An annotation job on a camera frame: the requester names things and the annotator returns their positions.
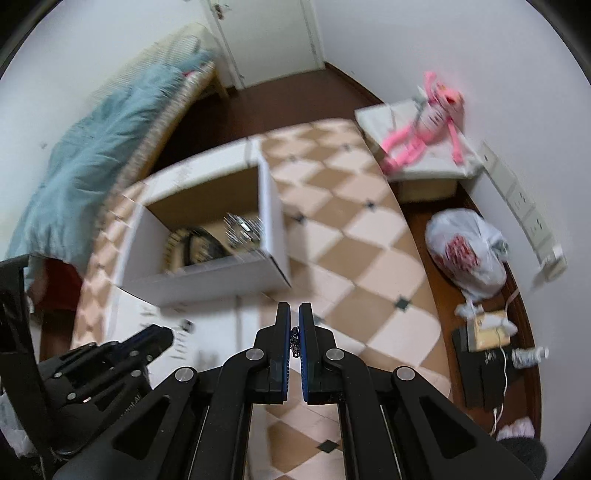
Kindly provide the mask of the checkered tablecloth with text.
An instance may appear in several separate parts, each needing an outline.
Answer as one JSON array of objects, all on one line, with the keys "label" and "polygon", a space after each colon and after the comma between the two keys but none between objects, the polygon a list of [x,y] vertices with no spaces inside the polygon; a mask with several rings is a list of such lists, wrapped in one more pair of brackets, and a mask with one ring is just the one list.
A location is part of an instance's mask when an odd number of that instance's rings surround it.
[{"label": "checkered tablecloth with text", "polygon": [[[140,206],[208,173],[263,159],[283,208],[290,288],[157,307],[117,284]],[[270,397],[277,304],[290,305],[287,400]],[[298,308],[311,303],[322,398],[304,401]],[[62,479],[435,479],[430,427],[452,413],[426,272],[386,177],[355,124],[329,119],[235,141],[116,195],[84,278],[72,343],[172,330],[150,392],[58,472]]]}]

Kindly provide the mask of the white plastic shopping bag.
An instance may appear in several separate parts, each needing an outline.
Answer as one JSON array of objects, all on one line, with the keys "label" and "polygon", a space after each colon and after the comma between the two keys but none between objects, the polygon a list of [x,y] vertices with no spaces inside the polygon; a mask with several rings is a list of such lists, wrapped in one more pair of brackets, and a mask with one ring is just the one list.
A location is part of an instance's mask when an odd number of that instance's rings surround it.
[{"label": "white plastic shopping bag", "polygon": [[428,252],[472,301],[496,296],[507,280],[509,245],[504,235],[470,209],[448,209],[427,223]]}]

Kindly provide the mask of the pink panther plush toy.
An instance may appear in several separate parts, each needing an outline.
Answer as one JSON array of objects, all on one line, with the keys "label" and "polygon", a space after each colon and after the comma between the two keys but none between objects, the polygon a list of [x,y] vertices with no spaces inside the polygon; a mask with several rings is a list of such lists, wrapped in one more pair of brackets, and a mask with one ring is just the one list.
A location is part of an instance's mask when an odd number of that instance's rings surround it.
[{"label": "pink panther plush toy", "polygon": [[401,130],[390,134],[381,144],[386,154],[381,162],[384,174],[391,174],[421,159],[427,147],[448,132],[451,158],[456,165],[464,163],[456,119],[464,111],[464,97],[456,89],[438,80],[433,71],[424,75],[426,99],[419,105],[414,120]]}]

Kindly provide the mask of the white wall socket strip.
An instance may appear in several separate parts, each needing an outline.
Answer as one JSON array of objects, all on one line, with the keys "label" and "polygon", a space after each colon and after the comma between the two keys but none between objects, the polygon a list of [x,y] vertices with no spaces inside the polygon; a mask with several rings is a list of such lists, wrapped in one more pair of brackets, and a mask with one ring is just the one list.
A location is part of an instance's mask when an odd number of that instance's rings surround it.
[{"label": "white wall socket strip", "polygon": [[556,280],[567,269],[567,260],[562,246],[556,241],[536,203],[521,185],[516,174],[486,143],[478,149],[488,178],[512,212],[523,230],[538,263],[536,282]]}]

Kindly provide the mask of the white cardboard jewelry box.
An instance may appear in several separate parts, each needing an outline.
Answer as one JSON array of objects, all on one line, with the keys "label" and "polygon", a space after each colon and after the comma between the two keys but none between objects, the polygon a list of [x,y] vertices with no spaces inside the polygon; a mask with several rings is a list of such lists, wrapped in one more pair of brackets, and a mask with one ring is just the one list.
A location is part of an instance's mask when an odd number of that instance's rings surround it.
[{"label": "white cardboard jewelry box", "polygon": [[116,284],[157,307],[290,288],[283,208],[266,160],[140,206]]}]

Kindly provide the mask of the black box on floor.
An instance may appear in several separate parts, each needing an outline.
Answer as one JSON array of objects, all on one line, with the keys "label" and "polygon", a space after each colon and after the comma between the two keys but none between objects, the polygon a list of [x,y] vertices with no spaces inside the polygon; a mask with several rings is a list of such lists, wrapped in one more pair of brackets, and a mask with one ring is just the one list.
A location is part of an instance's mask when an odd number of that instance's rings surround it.
[{"label": "black box on floor", "polygon": [[452,341],[466,406],[488,412],[500,407],[507,387],[518,378],[512,362],[512,346],[471,352],[465,326],[452,333]]}]

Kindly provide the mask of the bed with patterned mattress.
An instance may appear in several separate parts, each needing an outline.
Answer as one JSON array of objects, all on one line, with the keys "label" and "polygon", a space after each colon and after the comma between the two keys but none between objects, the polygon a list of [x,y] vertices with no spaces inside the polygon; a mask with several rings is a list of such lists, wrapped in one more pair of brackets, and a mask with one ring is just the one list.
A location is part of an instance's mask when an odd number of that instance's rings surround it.
[{"label": "bed with patterned mattress", "polygon": [[165,144],[198,99],[217,93],[225,95],[217,66],[221,63],[221,47],[204,25],[189,23],[147,47],[123,64],[88,98],[97,106],[115,90],[126,87],[155,65],[176,66],[182,72],[180,86],[169,97],[152,121],[147,133],[126,161],[114,183],[118,194],[149,175]]}]

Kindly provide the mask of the teal blue duvet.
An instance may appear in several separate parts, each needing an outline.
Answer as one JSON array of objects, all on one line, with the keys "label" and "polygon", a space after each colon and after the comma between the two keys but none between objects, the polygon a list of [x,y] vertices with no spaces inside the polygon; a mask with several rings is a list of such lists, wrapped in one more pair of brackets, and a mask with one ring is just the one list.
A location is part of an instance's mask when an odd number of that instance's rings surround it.
[{"label": "teal blue duvet", "polygon": [[182,79],[176,66],[150,67],[108,95],[54,146],[6,252],[7,258],[33,256],[29,279],[43,259],[85,273],[118,174]]}]

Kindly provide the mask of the black smart watch band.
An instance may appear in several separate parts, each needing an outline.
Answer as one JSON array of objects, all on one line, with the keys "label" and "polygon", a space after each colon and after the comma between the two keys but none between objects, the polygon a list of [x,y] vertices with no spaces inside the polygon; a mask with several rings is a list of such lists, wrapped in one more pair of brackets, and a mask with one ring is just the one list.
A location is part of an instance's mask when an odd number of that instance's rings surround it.
[{"label": "black smart watch band", "polygon": [[197,265],[230,255],[221,242],[202,227],[182,228],[180,235],[183,267]]}]

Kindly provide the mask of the small white bottle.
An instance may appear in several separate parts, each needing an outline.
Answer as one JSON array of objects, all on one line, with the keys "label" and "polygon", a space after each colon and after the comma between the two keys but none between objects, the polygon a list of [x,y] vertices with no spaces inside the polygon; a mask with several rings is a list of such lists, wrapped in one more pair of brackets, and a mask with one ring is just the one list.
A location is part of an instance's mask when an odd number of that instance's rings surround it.
[{"label": "small white bottle", "polygon": [[537,366],[548,357],[549,349],[546,347],[514,349],[511,354],[512,364],[518,370]]}]

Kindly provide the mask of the white room door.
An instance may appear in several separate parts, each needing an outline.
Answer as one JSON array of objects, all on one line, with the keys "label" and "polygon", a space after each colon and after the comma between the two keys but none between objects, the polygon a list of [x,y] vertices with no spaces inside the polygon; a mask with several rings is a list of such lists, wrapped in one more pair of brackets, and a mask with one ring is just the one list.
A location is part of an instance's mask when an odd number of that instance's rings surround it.
[{"label": "white room door", "polygon": [[205,1],[204,10],[239,89],[324,66],[311,1]]}]

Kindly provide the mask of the white cloth covered box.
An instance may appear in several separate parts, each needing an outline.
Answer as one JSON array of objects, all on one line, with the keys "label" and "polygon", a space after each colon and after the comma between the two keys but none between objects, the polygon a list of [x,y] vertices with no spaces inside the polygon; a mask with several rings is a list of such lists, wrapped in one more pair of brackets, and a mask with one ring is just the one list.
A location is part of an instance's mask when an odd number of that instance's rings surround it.
[{"label": "white cloth covered box", "polygon": [[418,112],[413,100],[356,110],[363,138],[401,203],[450,198],[460,181],[484,170],[483,160],[461,131],[452,136],[443,126],[427,144],[417,140]]}]

